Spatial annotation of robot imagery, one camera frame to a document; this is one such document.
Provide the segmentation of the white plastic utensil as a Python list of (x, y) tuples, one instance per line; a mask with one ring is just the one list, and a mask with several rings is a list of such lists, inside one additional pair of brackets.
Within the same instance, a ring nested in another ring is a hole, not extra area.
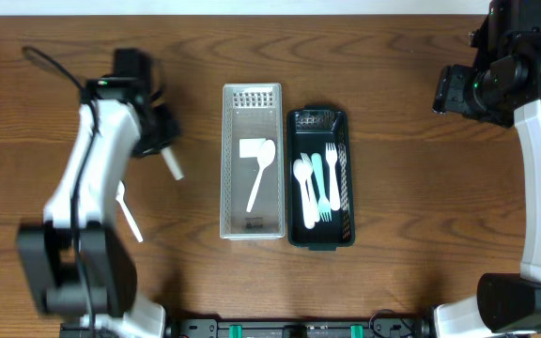
[(173, 178), (175, 180), (182, 180), (184, 175), (172, 148), (170, 146), (163, 148), (161, 155)]

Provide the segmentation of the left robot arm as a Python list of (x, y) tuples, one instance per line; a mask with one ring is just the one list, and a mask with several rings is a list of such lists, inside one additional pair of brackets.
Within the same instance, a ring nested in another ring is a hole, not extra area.
[(116, 231), (116, 200), (132, 158), (162, 155), (182, 173), (170, 146), (178, 122), (152, 88), (153, 60), (114, 52), (110, 73), (77, 82), (80, 125), (65, 172), (39, 223), (21, 223), (16, 246), (42, 315), (68, 321), (63, 337), (166, 337), (164, 307), (138, 291), (136, 267)]

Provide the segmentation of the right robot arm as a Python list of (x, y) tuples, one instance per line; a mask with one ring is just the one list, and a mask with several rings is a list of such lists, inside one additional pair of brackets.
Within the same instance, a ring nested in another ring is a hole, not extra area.
[(433, 337), (541, 333), (541, 0), (497, 0), (471, 32), (471, 66), (445, 67), (433, 109), (513, 128), (521, 144), (526, 230), (517, 273), (487, 273), (464, 300), (434, 308)]

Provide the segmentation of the mint plastic fork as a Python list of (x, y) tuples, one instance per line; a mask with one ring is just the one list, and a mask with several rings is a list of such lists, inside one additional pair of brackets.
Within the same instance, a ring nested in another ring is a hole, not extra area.
[(318, 153), (313, 153), (311, 160), (319, 193), (317, 205), (320, 219), (323, 222), (329, 222), (332, 219), (332, 210), (330, 202), (326, 196), (322, 159)]

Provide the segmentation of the white plastic spoon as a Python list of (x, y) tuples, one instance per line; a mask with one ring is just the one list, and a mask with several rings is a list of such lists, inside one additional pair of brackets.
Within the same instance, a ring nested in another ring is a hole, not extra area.
[(135, 236), (136, 240), (141, 243), (144, 241), (143, 235), (136, 223), (136, 220), (134, 219), (126, 201), (125, 201), (125, 192), (126, 187), (124, 185), (123, 181), (118, 182), (117, 190), (116, 190), (116, 201), (118, 202), (125, 219), (127, 221), (127, 224), (129, 228), (131, 229), (133, 235)]
[(253, 188), (252, 188), (250, 196), (249, 196), (248, 204), (247, 204), (247, 207), (246, 207), (247, 212), (252, 211), (252, 208), (253, 208), (253, 205), (255, 203), (257, 193), (258, 193), (261, 178), (263, 176), (263, 173), (264, 173), (265, 169), (269, 165), (271, 165), (272, 162), (274, 161), (275, 152), (276, 152), (276, 145), (272, 140), (267, 140), (262, 145), (262, 147), (259, 148), (259, 151), (258, 151), (257, 157), (256, 157), (257, 164), (258, 164), (258, 173), (257, 173), (257, 176), (255, 178), (255, 182), (254, 182)]
[(315, 227), (314, 217), (312, 215), (310, 196), (307, 190), (308, 169), (306, 163), (297, 159), (293, 164), (293, 174), (298, 180), (301, 189), (301, 209), (304, 221), (304, 226), (307, 229), (313, 229)]

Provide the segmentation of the white plastic fork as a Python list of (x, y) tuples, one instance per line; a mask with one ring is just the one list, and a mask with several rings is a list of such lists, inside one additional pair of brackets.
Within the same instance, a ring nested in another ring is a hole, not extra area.
[(336, 164), (337, 164), (337, 150), (334, 143), (326, 144), (326, 162), (329, 165), (330, 169), (330, 204), (332, 210), (340, 209), (340, 195), (339, 188), (337, 185), (337, 174), (336, 174)]
[(312, 174), (313, 174), (312, 161), (309, 158), (309, 156), (303, 152), (301, 153), (301, 159), (303, 160), (306, 166), (306, 173), (307, 173), (306, 185), (307, 185), (307, 191), (308, 191), (310, 205), (311, 205), (311, 216), (314, 223), (318, 223), (320, 221), (320, 215), (318, 211), (315, 190), (312, 183)]

